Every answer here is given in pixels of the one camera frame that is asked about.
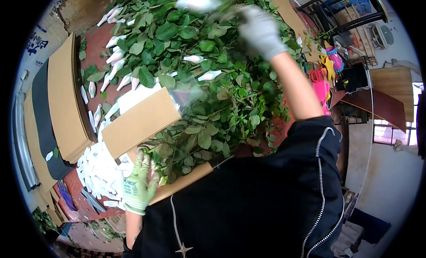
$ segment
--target black jacket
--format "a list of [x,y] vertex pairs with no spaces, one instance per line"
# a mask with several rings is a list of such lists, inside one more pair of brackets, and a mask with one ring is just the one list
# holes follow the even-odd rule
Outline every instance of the black jacket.
[[[235,158],[146,209],[124,258],[333,257],[343,196],[330,117],[295,122],[276,154]],[[176,216],[174,226],[173,207]]]

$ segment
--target green work glove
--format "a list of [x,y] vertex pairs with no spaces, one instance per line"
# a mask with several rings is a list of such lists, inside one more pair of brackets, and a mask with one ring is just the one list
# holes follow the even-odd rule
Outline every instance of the green work glove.
[[130,176],[123,182],[123,199],[126,200],[126,211],[145,215],[145,209],[156,193],[160,175],[155,172],[150,183],[146,183],[146,177],[150,170],[150,155],[144,149],[139,149],[135,166]]

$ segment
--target blurred hand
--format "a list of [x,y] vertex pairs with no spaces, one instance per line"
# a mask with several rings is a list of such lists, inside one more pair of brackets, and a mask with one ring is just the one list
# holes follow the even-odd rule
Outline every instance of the blurred hand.
[[239,7],[240,24],[238,31],[247,42],[256,48],[263,58],[271,60],[288,50],[280,40],[278,24],[272,16],[256,5]]

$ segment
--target white zipper trim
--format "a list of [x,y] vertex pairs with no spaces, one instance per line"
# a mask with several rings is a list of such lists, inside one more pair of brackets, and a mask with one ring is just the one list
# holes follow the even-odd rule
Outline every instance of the white zipper trim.
[[328,130],[331,130],[331,132],[333,133],[334,136],[336,136],[336,134],[334,133],[334,130],[330,127],[325,128],[324,132],[322,133],[321,138],[319,138],[318,143],[317,143],[317,149],[315,152],[315,156],[318,158],[318,170],[319,170],[319,188],[321,191],[321,197],[322,197],[322,203],[321,203],[321,210],[319,211],[317,220],[315,221],[314,225],[312,226],[312,228],[309,230],[309,232],[306,234],[305,239],[303,240],[302,243],[302,253],[300,255],[300,258],[304,258],[305,257],[305,245],[306,242],[309,238],[309,236],[312,234],[312,232],[314,231],[314,229],[317,227],[318,222],[321,219],[322,213],[324,212],[324,206],[325,206],[325,197],[324,197],[324,189],[322,186],[322,167],[321,167],[321,158],[320,158],[320,147],[321,147],[321,142],[324,139],[325,135],[327,134]]
[[173,204],[173,195],[170,197],[170,203],[172,204],[173,226],[175,228],[176,239],[178,240],[179,249],[182,249],[182,242],[181,242],[181,238],[179,237],[178,225],[176,224],[176,212],[175,212],[175,205]]
[[345,212],[345,199],[343,198],[342,214],[340,216],[339,221],[337,222],[337,224],[334,226],[334,228],[325,237],[323,237],[320,241],[318,241],[315,245],[312,246],[312,248],[309,250],[308,254],[306,255],[306,258],[309,258],[309,255],[311,254],[311,252],[314,251],[315,248],[317,248],[321,243],[323,243],[326,239],[328,239],[331,235],[333,235],[334,231],[337,229],[340,222],[342,222],[344,212]]

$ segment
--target glove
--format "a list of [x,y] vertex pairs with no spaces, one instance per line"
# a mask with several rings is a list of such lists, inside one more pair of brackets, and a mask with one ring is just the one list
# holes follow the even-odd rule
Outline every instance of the glove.
[[256,48],[263,58],[271,60],[279,53],[288,50],[280,40],[278,24],[272,16],[255,5],[244,5],[238,8],[240,25],[238,31],[247,42]]
[[123,181],[123,199],[126,211],[145,215],[145,209],[154,197],[160,175],[154,172],[150,183],[146,183],[146,177],[150,170],[150,156],[144,149],[139,149],[135,166],[130,176]]
[[336,78],[336,73],[334,72],[333,66],[334,62],[328,59],[328,56],[323,56],[321,58],[321,63],[327,69],[327,78],[328,80],[334,80]]

